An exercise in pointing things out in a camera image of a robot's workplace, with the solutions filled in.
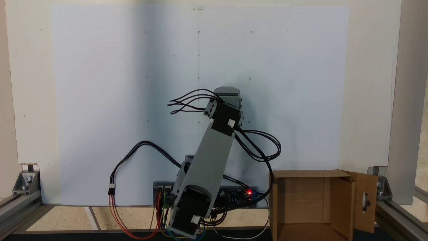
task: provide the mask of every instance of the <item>white board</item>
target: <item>white board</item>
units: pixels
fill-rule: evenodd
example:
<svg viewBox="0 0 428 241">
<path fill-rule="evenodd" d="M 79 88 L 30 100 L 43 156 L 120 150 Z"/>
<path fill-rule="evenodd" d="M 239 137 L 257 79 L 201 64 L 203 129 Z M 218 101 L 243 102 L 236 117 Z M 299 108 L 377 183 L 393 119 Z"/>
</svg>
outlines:
<svg viewBox="0 0 428 241">
<path fill-rule="evenodd" d="M 210 120 L 170 115 L 167 103 L 199 87 L 241 90 L 242 128 L 283 146 L 274 169 L 338 168 L 348 14 L 345 6 L 53 8 L 62 203 L 106 205 L 109 176 L 138 141 L 180 163 L 194 154 Z M 117 172 L 117 204 L 151 205 L 152 182 L 174 181 L 177 171 L 140 148 Z M 226 173 L 267 189 L 265 164 L 237 143 Z"/>
</svg>

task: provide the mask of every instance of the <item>black cable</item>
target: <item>black cable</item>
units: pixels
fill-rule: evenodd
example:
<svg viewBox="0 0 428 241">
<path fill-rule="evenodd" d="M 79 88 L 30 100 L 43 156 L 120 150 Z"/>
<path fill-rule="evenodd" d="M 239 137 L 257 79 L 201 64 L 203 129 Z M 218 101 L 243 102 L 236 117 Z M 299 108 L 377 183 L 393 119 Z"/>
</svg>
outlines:
<svg viewBox="0 0 428 241">
<path fill-rule="evenodd" d="M 170 114 L 177 114 L 177 113 L 179 113 L 180 111 L 183 111 L 183 109 L 184 109 L 186 106 L 189 106 L 189 104 L 190 104 L 190 103 L 192 103 L 193 101 L 195 101 L 195 100 L 197 100 L 197 99 L 214 99 L 214 98 L 213 98 L 213 97 L 205 97 L 205 96 L 197 97 L 197 98 L 195 98 L 195 99 L 193 99 L 193 100 L 191 100 L 191 101 L 187 102 L 186 104 L 183 104 L 183 107 L 181 107 L 180 109 L 177 109 L 177 110 L 173 110 L 173 111 L 171 111 L 171 112 L 170 112 Z"/>
<path fill-rule="evenodd" d="M 114 183 L 114 177 L 115 177 L 115 174 L 116 174 L 116 170 L 117 170 L 117 168 L 122 164 L 122 163 L 124 163 L 129 157 L 131 157 L 136 151 L 137 151 L 137 149 L 138 148 L 140 148 L 141 146 L 144 146 L 144 145 L 149 145 L 149 146 L 151 146 L 151 147 L 153 147 L 153 148 L 155 148 L 156 150 L 158 150 L 160 153 L 162 153 L 162 155 L 164 155 L 172 164 L 174 164 L 175 166 L 177 166 L 178 168 L 181 168 L 181 165 L 176 161 L 176 160 L 174 160 L 174 158 L 172 158 L 166 151 L 164 151 L 162 148 L 160 148 L 159 146 L 157 146 L 155 143 L 153 143 L 153 142 L 150 142 L 150 141 L 142 141 L 142 142 L 138 142 L 130 151 L 129 151 L 129 153 L 128 154 L 126 154 L 126 156 L 117 164 L 117 166 L 116 166 L 116 168 L 113 170 L 113 172 L 112 172 L 112 174 L 110 175 L 110 183 L 111 184 L 113 184 Z M 245 188 L 247 188 L 247 189 L 249 189 L 249 187 L 248 187 L 248 185 L 246 185 L 245 183 L 243 183 L 243 182 L 241 182 L 241 181 L 239 181 L 239 180 L 237 180 L 237 179 L 235 179 L 235 178 L 232 178 L 232 177 L 229 177 L 229 176 L 227 176 L 227 175 L 223 175 L 223 178 L 224 179 L 226 179 L 226 180 L 229 180 L 229 181 L 231 181 L 231 182 L 233 182 L 233 183 L 236 183 L 236 184 L 238 184 L 238 185 L 241 185 L 241 186 L 243 186 L 243 187 L 245 187 Z"/>
<path fill-rule="evenodd" d="M 228 207 L 228 205 L 229 205 L 229 195 L 226 194 L 224 196 L 224 207 Z M 205 226 L 208 226 L 208 227 L 215 227 L 217 225 L 220 225 L 226 219 L 226 216 L 227 216 L 227 212 L 224 212 L 222 214 L 222 216 L 220 217 L 220 219 L 218 219 L 218 220 L 205 221 L 203 218 L 201 218 L 201 223 Z"/>
<path fill-rule="evenodd" d="M 211 91 L 211 90 L 207 90 L 207 89 L 197 89 L 197 90 L 193 90 L 193 91 L 191 91 L 191 92 L 189 92 L 189 93 L 187 93 L 187 94 L 185 94 L 185 95 L 183 95 L 183 96 L 181 96 L 181 97 L 179 97 L 179 98 L 177 98 L 177 99 L 170 100 L 170 102 L 173 102 L 173 101 L 179 100 L 179 99 L 181 99 L 181 98 L 183 98 L 183 97 L 186 97 L 186 96 L 188 96 L 189 94 L 194 93 L 194 92 L 196 92 L 196 91 L 207 91 L 207 92 L 210 92 L 211 94 L 215 95 L 215 96 L 220 100 L 220 102 L 221 102 L 221 103 L 224 103 L 223 99 L 221 99 L 221 97 L 220 97 L 220 96 L 218 96 L 218 95 L 217 95 L 216 93 L 214 93 L 213 91 Z"/>
<path fill-rule="evenodd" d="M 238 131 L 256 149 L 256 151 L 261 155 L 261 157 L 265 161 L 266 165 L 268 166 L 267 168 L 269 169 L 269 176 L 270 176 L 269 188 L 267 189 L 267 191 L 265 193 L 263 193 L 263 195 L 256 198 L 255 200 L 249 200 L 248 202 L 240 204 L 240 205 L 235 205 L 232 207 L 222 208 L 222 209 L 219 209 L 216 211 L 212 211 L 211 215 L 218 215 L 220 213 L 224 213 L 224 212 L 228 212 L 228 211 L 235 210 L 238 208 L 244 208 L 244 207 L 247 207 L 249 205 L 256 204 L 259 201 L 263 200 L 265 197 L 267 197 L 268 194 L 270 193 L 270 191 L 272 190 L 273 172 L 272 172 L 272 167 L 270 166 L 270 163 L 269 163 L 269 159 L 266 157 L 266 155 L 263 153 L 263 151 L 260 150 L 260 148 L 256 144 L 254 144 L 254 142 L 245 134 L 245 132 L 238 125 L 235 125 L 234 130 Z"/>
<path fill-rule="evenodd" d="M 135 153 L 135 151 L 137 151 L 138 148 L 140 148 L 141 146 L 144 145 L 149 145 L 153 148 L 155 148 L 156 150 L 158 150 L 160 153 L 162 153 L 162 155 L 164 155 L 170 162 L 172 162 L 174 165 L 180 167 L 181 165 L 175 161 L 168 153 L 166 153 L 166 151 L 164 151 L 162 148 L 160 148 L 159 146 L 157 146 L 155 143 L 153 142 L 149 142 L 149 141 L 142 141 L 142 142 L 138 142 L 130 151 L 128 154 L 126 154 L 126 156 L 117 164 L 117 166 L 115 167 L 115 169 L 113 170 L 112 174 L 110 175 L 110 183 L 113 184 L 114 183 L 114 175 L 116 173 L 117 168 L 124 163 L 129 157 L 132 156 L 132 154 Z"/>
<path fill-rule="evenodd" d="M 244 133 L 251 133 L 251 134 L 257 134 L 257 135 L 259 135 L 259 136 L 263 136 L 263 137 L 265 137 L 265 138 L 267 138 L 268 140 L 270 140 L 272 143 L 274 143 L 275 144 L 275 146 L 276 146 L 276 149 L 277 149 L 277 151 L 276 151 L 276 153 L 275 154 L 273 154 L 273 155 L 269 155 L 269 156 L 266 156 L 267 157 L 267 159 L 269 160 L 269 161 L 271 161 L 271 160 L 273 160 L 273 159 L 275 159 L 275 158 L 277 158 L 280 154 L 281 154 L 281 149 L 282 149 L 282 147 L 281 147 L 281 143 L 278 141 L 278 139 L 275 137 L 275 136 L 273 136 L 273 135 L 271 135 L 271 134 L 269 134 L 269 133 L 265 133 L 265 132 L 263 132 L 263 131 L 258 131 L 258 130 L 242 130 Z M 258 155 L 256 155 L 255 153 L 253 153 L 245 144 L 244 144 L 244 142 L 241 140 L 241 138 L 238 136 L 238 135 L 235 135 L 235 139 L 236 139 L 236 141 L 239 143 L 239 145 L 241 145 L 241 147 L 244 149 L 244 151 L 252 158 L 252 159 L 254 159 L 255 161 L 258 161 L 258 162 L 264 162 L 264 160 L 263 160 L 263 158 L 261 157 L 261 156 L 258 156 Z"/>
<path fill-rule="evenodd" d="M 170 100 L 169 102 L 175 102 L 175 103 L 168 104 L 167 106 L 186 105 L 186 104 L 183 103 L 183 101 L 188 100 L 188 99 L 193 98 L 193 97 L 199 97 L 199 96 L 207 96 L 210 99 L 214 99 L 214 100 L 220 102 L 220 99 L 218 99 L 216 96 L 212 96 L 212 95 L 208 95 L 208 94 L 197 94 L 197 95 L 189 96 L 189 97 L 187 97 L 185 99 L 182 99 L 182 100 L 179 100 L 179 101 L 178 100 Z M 205 108 L 198 108 L 198 107 L 195 107 L 195 106 L 192 106 L 192 105 L 186 105 L 186 106 L 192 107 L 193 109 L 205 110 Z"/>
</svg>

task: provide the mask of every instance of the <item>electronic circuit board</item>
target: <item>electronic circuit board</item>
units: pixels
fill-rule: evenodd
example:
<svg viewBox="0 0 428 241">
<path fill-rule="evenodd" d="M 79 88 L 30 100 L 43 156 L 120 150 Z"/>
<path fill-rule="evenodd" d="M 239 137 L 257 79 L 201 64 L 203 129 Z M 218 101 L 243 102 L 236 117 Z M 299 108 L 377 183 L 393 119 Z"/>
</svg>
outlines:
<svg viewBox="0 0 428 241">
<path fill-rule="evenodd" d="M 166 190 L 165 207 L 169 208 L 172 206 L 175 200 L 175 195 L 171 193 L 173 187 L 174 182 L 153 182 L 153 205 L 156 206 L 156 193 L 159 188 L 159 190 L 162 190 L 162 193 Z M 214 202 L 214 208 L 224 206 L 224 199 L 220 196 L 222 193 L 229 197 L 228 206 L 233 207 L 238 204 L 246 203 L 248 200 L 255 200 L 257 198 L 257 190 L 257 187 L 250 187 L 250 189 L 247 190 L 241 186 L 221 186 Z M 247 208 L 256 207 L 257 204 L 253 204 Z"/>
</svg>

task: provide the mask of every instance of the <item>cable bundle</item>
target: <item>cable bundle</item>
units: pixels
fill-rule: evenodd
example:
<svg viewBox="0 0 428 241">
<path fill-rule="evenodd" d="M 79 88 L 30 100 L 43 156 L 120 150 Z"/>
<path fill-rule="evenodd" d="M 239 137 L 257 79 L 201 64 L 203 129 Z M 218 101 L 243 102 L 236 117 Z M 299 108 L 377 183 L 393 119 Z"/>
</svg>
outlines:
<svg viewBox="0 0 428 241">
<path fill-rule="evenodd" d="M 187 98 L 184 98 L 184 97 L 186 97 L 186 96 L 188 96 L 191 93 L 194 93 L 196 91 L 207 91 L 207 92 L 211 93 L 212 95 L 196 94 L 196 95 L 192 95 L 192 96 L 189 96 Z M 189 102 L 183 103 L 183 101 L 191 99 L 191 98 L 193 98 L 193 99 L 190 100 Z M 174 105 L 181 105 L 182 106 L 180 109 L 171 111 L 171 114 L 177 114 L 179 112 L 204 112 L 205 108 L 200 108 L 200 107 L 195 107 L 193 105 L 190 105 L 190 103 L 192 103 L 195 100 L 199 100 L 199 99 L 209 99 L 209 100 L 213 99 L 213 100 L 216 100 L 217 102 L 224 103 L 224 101 L 220 98 L 220 96 L 218 96 L 216 93 L 212 92 L 211 90 L 197 89 L 197 90 L 191 91 L 191 92 L 189 92 L 189 93 L 187 93 L 187 94 L 185 94 L 185 95 L 183 95 L 177 99 L 170 100 L 169 102 L 173 102 L 173 103 L 168 104 L 167 106 L 174 106 Z M 194 110 L 184 110 L 185 107 L 190 107 Z"/>
</svg>

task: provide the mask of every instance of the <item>green wire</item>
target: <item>green wire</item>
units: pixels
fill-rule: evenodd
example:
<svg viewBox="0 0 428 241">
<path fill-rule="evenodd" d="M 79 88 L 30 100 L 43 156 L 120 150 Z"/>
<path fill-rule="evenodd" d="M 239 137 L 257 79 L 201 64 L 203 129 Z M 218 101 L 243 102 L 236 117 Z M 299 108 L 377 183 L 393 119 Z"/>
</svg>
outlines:
<svg viewBox="0 0 428 241">
<path fill-rule="evenodd" d="M 165 207 L 165 200 L 166 200 L 166 193 L 163 195 L 163 206 Z M 162 217 L 164 219 L 164 221 L 166 222 L 165 219 L 165 208 L 162 208 Z M 176 237 L 174 237 L 174 235 L 172 235 L 172 233 L 165 227 L 165 230 L 169 233 L 169 235 L 175 240 L 175 241 L 183 241 L 183 239 L 178 239 Z M 197 240 L 201 240 L 204 237 L 205 232 L 202 233 L 201 237 L 198 238 Z"/>
</svg>

